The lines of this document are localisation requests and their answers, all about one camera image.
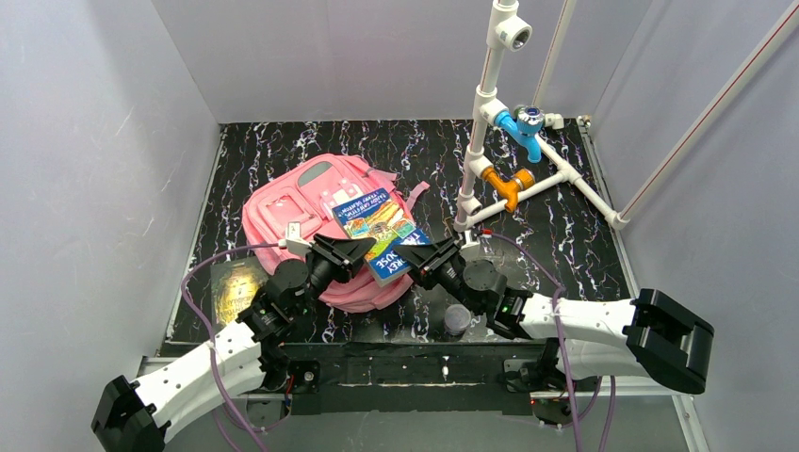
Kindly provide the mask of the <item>white PVC pipe frame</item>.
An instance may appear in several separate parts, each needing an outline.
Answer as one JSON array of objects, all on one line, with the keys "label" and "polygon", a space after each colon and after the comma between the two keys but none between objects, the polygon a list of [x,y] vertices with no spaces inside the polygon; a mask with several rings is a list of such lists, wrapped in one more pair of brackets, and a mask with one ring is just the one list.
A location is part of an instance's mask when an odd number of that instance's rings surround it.
[{"label": "white PVC pipe frame", "polygon": [[[505,201],[499,197],[491,185],[482,180],[481,173],[486,168],[495,168],[484,151],[487,131],[490,128],[498,128],[494,125],[494,119],[498,113],[504,110],[514,113],[497,97],[497,81],[504,54],[520,51],[532,36],[531,25],[518,15],[518,9],[517,1],[494,1],[491,4],[486,36],[486,55],[481,71],[481,81],[475,88],[472,132],[465,151],[462,182],[456,199],[457,211],[454,229],[458,233],[469,230],[482,221],[506,211],[504,209]],[[564,119],[561,115],[542,112],[545,115],[545,125],[541,131],[545,128],[557,130],[564,127]],[[541,137],[541,131],[537,139],[541,146],[542,159],[548,159],[555,166],[556,171],[540,182],[535,181],[533,187],[521,192],[518,203],[559,184],[569,184],[581,193],[611,226],[611,220],[618,211],[611,207],[609,202],[605,201],[564,157],[546,143]]]}]

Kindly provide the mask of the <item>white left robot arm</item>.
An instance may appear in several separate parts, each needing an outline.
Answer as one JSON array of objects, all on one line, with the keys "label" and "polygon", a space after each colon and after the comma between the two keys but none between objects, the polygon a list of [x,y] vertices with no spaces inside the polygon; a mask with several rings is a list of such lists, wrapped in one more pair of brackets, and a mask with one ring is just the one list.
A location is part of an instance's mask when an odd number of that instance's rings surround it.
[{"label": "white left robot arm", "polygon": [[281,248],[299,256],[278,264],[234,321],[163,367],[106,385],[90,424],[104,450],[161,451],[218,406],[234,412],[233,396],[272,383],[291,388],[282,344],[296,319],[331,283],[352,280],[376,242],[321,234],[308,242],[282,242]]}]

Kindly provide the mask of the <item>pink student backpack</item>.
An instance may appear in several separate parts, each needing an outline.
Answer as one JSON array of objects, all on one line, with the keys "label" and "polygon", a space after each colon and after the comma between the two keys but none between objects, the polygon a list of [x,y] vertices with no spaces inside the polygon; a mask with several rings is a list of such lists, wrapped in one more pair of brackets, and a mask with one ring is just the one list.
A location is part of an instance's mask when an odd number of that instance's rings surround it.
[{"label": "pink student backpack", "polygon": [[[345,238],[333,208],[379,188],[386,189],[404,212],[411,214],[416,198],[429,185],[417,185],[405,200],[395,186],[396,179],[395,173],[374,169],[359,155],[325,153],[313,157],[256,189],[246,201],[242,226],[247,243],[277,243],[285,238],[291,222],[300,224],[306,241],[315,234]],[[407,275],[378,282],[365,266],[349,282],[331,282],[319,300],[344,312],[366,313],[390,306],[412,286]]]}]

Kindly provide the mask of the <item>aluminium frame rail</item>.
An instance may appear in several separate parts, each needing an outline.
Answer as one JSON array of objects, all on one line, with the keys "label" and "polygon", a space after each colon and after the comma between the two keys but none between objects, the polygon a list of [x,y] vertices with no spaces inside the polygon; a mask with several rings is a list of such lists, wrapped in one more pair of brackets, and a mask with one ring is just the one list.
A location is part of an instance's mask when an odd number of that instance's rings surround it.
[{"label": "aluminium frame rail", "polygon": [[[139,370],[138,377],[149,374],[165,364],[170,363],[176,359],[173,358],[146,358],[143,360]],[[235,395],[233,400],[248,400],[252,403],[255,402],[268,402],[279,401],[284,404],[285,408],[290,411],[289,399],[287,396],[279,397],[273,393],[260,393],[258,390],[253,390],[241,395]],[[553,410],[547,407],[548,403],[566,403],[567,393],[563,389],[558,390],[535,390],[530,392],[530,414],[536,416],[538,422],[549,425],[554,428],[565,428],[569,418],[565,414],[555,414]]]}]

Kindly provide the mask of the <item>white wall conduit pipe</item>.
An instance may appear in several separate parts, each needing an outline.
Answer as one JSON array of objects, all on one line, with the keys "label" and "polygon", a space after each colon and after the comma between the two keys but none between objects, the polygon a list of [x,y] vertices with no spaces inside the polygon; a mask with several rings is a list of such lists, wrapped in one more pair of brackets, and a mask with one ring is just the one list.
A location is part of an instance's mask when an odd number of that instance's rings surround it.
[{"label": "white wall conduit pipe", "polygon": [[682,160],[689,155],[711,126],[726,113],[733,102],[743,93],[743,90],[797,29],[798,2],[793,1],[741,65],[730,75],[624,209],[614,215],[611,220],[611,226],[614,229],[621,231],[628,226],[636,214],[644,208],[649,198],[660,190]]}]

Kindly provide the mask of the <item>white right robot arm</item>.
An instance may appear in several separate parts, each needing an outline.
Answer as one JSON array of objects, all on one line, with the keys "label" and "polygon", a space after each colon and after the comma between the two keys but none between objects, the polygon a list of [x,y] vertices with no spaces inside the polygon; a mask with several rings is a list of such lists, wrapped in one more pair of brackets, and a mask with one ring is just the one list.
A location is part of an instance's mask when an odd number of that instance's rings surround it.
[{"label": "white right robot arm", "polygon": [[562,299],[513,288],[485,259],[466,261],[458,242],[397,245],[415,284],[441,286],[489,330],[506,339],[548,341],[535,374],[582,380],[647,377],[670,390],[701,395],[707,387],[715,329],[664,292],[631,299]]}]

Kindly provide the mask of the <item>blue 91-storey treehouse book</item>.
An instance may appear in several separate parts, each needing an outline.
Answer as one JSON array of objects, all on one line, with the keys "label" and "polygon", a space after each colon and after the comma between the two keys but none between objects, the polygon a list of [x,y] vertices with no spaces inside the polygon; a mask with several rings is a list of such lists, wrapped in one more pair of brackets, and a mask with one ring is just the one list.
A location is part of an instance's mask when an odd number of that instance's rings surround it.
[{"label": "blue 91-storey treehouse book", "polygon": [[375,240],[365,263],[379,286],[392,283],[409,271],[409,264],[394,251],[397,245],[431,243],[407,209],[385,188],[335,206],[332,212],[346,237]]}]

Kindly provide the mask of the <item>blue pipe valve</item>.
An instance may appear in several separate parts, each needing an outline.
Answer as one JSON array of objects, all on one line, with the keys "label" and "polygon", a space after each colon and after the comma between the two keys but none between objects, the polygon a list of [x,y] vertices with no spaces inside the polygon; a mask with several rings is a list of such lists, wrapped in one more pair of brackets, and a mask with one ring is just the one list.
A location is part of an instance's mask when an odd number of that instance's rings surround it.
[{"label": "blue pipe valve", "polygon": [[545,125],[545,115],[541,109],[533,105],[521,105],[510,113],[504,110],[494,119],[495,127],[506,132],[517,144],[527,150],[528,160],[539,163],[542,159],[538,134]]}]

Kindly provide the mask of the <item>green gold book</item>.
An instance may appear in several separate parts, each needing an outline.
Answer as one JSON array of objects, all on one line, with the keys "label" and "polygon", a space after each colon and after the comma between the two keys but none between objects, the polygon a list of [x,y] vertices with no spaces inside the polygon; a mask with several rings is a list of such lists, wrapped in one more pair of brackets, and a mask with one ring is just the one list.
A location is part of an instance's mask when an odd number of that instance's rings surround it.
[{"label": "green gold book", "polygon": [[268,274],[255,256],[212,265],[213,322],[221,330],[249,307]]}]

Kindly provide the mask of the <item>orange pipe fitting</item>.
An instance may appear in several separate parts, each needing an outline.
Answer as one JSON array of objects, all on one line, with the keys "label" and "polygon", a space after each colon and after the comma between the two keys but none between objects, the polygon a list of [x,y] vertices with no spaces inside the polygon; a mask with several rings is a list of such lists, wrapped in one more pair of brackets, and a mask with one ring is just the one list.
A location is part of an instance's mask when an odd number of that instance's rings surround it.
[{"label": "orange pipe fitting", "polygon": [[518,205],[519,194],[535,184],[534,176],[528,169],[520,169],[511,179],[504,181],[494,167],[489,167],[482,171],[481,178],[505,201],[504,209],[510,213]]}]

